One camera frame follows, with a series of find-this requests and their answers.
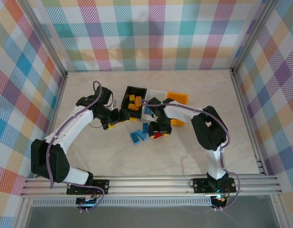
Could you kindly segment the aluminium frame post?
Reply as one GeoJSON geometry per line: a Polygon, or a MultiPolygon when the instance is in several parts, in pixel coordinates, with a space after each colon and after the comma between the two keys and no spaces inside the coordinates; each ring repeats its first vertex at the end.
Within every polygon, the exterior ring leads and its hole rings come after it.
{"type": "Polygon", "coordinates": [[[51,57],[53,63],[62,74],[63,77],[67,76],[67,71],[63,66],[60,58],[58,57],[54,46],[51,44],[49,37],[47,36],[42,24],[39,22],[37,16],[35,15],[32,7],[30,6],[28,0],[16,0],[24,14],[28,18],[28,21],[32,25],[36,35],[38,36],[40,42],[44,45],[45,49],[48,52],[48,55],[51,57]]]}
{"type": "Polygon", "coordinates": [[[232,64],[231,71],[233,75],[236,75],[239,72],[240,67],[243,65],[244,60],[246,59],[253,44],[257,40],[277,2],[278,0],[263,0],[263,2],[260,4],[260,7],[255,14],[255,18],[250,23],[246,37],[238,49],[232,64]]]}

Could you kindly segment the black plastic container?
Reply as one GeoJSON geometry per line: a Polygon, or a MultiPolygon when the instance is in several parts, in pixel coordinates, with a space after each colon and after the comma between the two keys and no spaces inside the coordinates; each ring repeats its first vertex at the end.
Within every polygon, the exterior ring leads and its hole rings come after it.
{"type": "Polygon", "coordinates": [[[131,111],[128,109],[128,104],[135,104],[134,102],[130,102],[129,100],[129,95],[135,95],[136,96],[141,96],[142,99],[145,98],[146,95],[146,88],[140,88],[140,87],[134,87],[134,86],[127,86],[124,96],[123,96],[123,100],[122,100],[122,104],[121,104],[121,108],[122,109],[126,109],[129,112],[130,117],[133,118],[137,118],[137,119],[141,119],[142,116],[142,106],[140,106],[139,111],[131,111]]]}

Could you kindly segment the aluminium frame side rail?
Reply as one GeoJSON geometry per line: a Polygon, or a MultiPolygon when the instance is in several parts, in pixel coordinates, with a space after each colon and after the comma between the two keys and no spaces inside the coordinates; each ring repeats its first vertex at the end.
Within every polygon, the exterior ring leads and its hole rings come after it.
{"type": "MultiPolygon", "coordinates": [[[[255,154],[256,163],[258,165],[258,169],[260,172],[260,177],[262,179],[267,178],[273,181],[278,181],[277,177],[274,175],[269,175],[268,169],[266,167],[265,161],[263,156],[260,152],[260,147],[258,145],[258,141],[256,139],[256,135],[254,133],[252,121],[250,119],[248,109],[244,102],[244,96],[239,88],[239,82],[236,78],[236,74],[234,73],[233,69],[229,70],[230,77],[234,86],[234,90],[238,99],[238,103],[242,112],[242,116],[244,119],[244,123],[246,125],[246,129],[248,132],[249,140],[251,142],[253,152],[255,154]]],[[[280,183],[276,183],[277,190],[270,188],[269,190],[261,191],[262,194],[268,193],[270,196],[270,205],[273,207],[275,217],[277,219],[278,227],[279,228],[293,228],[292,219],[288,213],[288,209],[286,208],[285,199],[282,196],[282,190],[280,183]]]]}
{"type": "MultiPolygon", "coordinates": [[[[68,78],[68,72],[66,71],[66,74],[63,75],[63,78],[62,78],[61,88],[57,94],[57,101],[53,110],[52,118],[49,121],[49,127],[46,131],[46,135],[52,133],[54,130],[61,100],[64,94],[67,78],[68,78]]],[[[33,205],[34,198],[35,197],[30,197],[30,196],[20,196],[19,203],[15,213],[15,219],[11,225],[11,228],[25,228],[26,227],[29,212],[33,205]]]]}

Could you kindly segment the yellow plastic container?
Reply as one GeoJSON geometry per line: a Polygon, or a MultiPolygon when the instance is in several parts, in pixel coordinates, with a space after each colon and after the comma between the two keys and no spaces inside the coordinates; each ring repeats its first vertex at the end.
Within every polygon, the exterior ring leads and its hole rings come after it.
{"type": "MultiPolygon", "coordinates": [[[[180,94],[180,93],[175,93],[175,92],[167,92],[166,98],[173,99],[174,101],[177,101],[183,105],[187,105],[189,102],[189,95],[188,94],[180,94]]],[[[177,125],[177,126],[184,126],[185,123],[183,121],[180,121],[178,119],[172,119],[171,120],[172,125],[177,125]]]]}

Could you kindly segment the white plastic container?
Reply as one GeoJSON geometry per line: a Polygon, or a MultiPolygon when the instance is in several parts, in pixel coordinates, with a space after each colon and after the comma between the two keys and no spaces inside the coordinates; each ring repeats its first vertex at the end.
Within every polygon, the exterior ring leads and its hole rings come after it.
{"type": "MultiPolygon", "coordinates": [[[[166,91],[147,89],[144,100],[149,101],[150,99],[156,97],[160,102],[162,102],[163,100],[166,99],[166,96],[167,96],[166,91]]],[[[145,111],[146,108],[147,108],[146,106],[142,107],[141,119],[146,121],[155,121],[157,119],[157,116],[155,114],[146,113],[145,111]]]]}

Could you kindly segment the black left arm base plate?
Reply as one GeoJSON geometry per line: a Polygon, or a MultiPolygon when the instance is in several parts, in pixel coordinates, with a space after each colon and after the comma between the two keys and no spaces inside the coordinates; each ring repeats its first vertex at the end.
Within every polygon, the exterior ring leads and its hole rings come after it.
{"type": "Polygon", "coordinates": [[[89,183],[83,184],[67,184],[67,195],[99,195],[108,194],[109,180],[91,180],[89,183]]]}

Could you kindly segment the aluminium mounting rail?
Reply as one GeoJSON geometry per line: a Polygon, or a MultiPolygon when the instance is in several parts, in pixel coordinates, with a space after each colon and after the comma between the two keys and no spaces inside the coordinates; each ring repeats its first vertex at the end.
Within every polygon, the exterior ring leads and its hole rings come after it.
{"type": "MultiPolygon", "coordinates": [[[[154,176],[95,176],[96,180],[109,180],[108,194],[112,197],[167,197],[193,196],[194,178],[206,175],[154,175],[154,176]]],[[[263,174],[240,174],[235,176],[234,185],[240,195],[274,195],[282,193],[275,176],[263,174]]],[[[27,179],[22,189],[22,197],[58,197],[67,196],[67,185],[56,183],[51,189],[50,181],[45,178],[27,179]]]]}

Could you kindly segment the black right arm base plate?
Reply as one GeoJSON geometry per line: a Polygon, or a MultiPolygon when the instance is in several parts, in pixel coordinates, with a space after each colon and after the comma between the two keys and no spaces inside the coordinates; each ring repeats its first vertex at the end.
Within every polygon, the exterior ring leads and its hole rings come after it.
{"type": "Polygon", "coordinates": [[[194,193],[236,193],[236,185],[233,178],[226,180],[209,180],[208,178],[193,179],[194,193]]]}

